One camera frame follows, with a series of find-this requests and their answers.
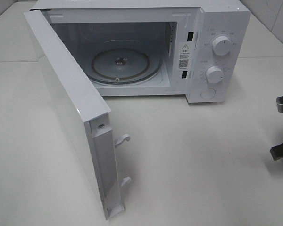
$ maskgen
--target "control panel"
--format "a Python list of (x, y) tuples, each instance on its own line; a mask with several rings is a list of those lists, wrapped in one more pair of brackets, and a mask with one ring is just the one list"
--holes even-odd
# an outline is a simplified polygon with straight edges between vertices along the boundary
[(250, 12), (203, 12), (189, 102), (224, 101)]

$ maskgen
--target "open door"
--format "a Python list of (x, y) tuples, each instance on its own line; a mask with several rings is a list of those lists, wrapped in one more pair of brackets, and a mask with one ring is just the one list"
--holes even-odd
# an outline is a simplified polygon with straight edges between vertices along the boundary
[(52, 29), (42, 12), (25, 13), (57, 116), (74, 145), (105, 218), (122, 211), (110, 108)]

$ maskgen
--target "qr code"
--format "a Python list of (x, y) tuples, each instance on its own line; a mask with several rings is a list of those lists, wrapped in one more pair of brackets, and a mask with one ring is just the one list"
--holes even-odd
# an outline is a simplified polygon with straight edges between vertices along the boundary
[(179, 66), (180, 68), (182, 67), (188, 67), (188, 62), (189, 60), (179, 60)]

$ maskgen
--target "microwave oven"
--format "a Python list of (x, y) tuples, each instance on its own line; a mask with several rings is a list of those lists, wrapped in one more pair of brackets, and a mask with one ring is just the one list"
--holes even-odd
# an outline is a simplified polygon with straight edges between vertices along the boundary
[(25, 13), (59, 120), (109, 219), (124, 209), (102, 96), (224, 101), (250, 12), (238, 0), (39, 0)]

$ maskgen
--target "control knob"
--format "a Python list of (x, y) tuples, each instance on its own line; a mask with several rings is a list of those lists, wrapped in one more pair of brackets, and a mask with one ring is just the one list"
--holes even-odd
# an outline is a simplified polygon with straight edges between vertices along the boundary
[(207, 78), (209, 83), (213, 83), (213, 84), (219, 83), (219, 82), (221, 82), (223, 76), (224, 76), (223, 71), (218, 66), (210, 67), (206, 71), (206, 78)]
[(228, 54), (232, 49), (232, 41), (229, 37), (222, 35), (215, 38), (212, 42), (213, 51), (218, 56)]

